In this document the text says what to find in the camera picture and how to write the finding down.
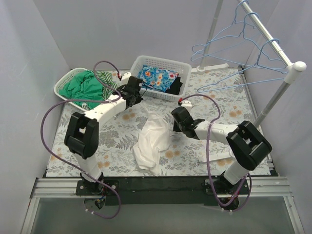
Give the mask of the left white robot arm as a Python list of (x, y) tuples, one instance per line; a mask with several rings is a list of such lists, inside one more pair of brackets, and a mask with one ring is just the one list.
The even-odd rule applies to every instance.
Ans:
[(99, 145), (99, 130), (108, 120), (143, 100), (140, 94), (142, 85), (143, 81), (134, 76), (123, 78), (122, 85), (110, 95), (107, 103), (82, 114), (75, 112), (71, 115), (64, 144), (74, 154), (82, 169), (80, 176), (83, 186), (93, 195), (100, 194), (104, 188), (104, 176), (95, 156)]

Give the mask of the white tank top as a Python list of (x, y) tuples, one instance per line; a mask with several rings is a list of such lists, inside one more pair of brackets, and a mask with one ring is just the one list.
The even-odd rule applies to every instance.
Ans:
[(157, 114), (149, 114), (148, 119), (133, 146), (136, 163), (140, 170), (157, 176), (159, 173), (160, 153), (170, 146), (168, 123)]

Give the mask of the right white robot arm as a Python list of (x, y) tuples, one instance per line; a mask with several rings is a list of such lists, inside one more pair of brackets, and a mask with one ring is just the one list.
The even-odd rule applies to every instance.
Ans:
[(238, 125), (210, 124), (204, 119), (193, 119), (182, 106), (171, 112), (174, 131), (188, 138), (212, 140), (229, 145), (234, 163), (213, 182), (214, 188), (227, 194), (237, 190), (242, 178), (253, 171), (272, 151), (271, 144), (249, 121)]

